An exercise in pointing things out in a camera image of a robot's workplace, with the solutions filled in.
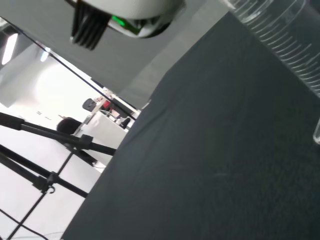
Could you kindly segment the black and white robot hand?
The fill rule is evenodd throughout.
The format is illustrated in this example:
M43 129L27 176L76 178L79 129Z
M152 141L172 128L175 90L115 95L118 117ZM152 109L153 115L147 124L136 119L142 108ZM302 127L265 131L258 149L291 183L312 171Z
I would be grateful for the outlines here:
M70 40L94 50L107 29L133 39L162 34L186 7L183 0L69 0L73 7Z

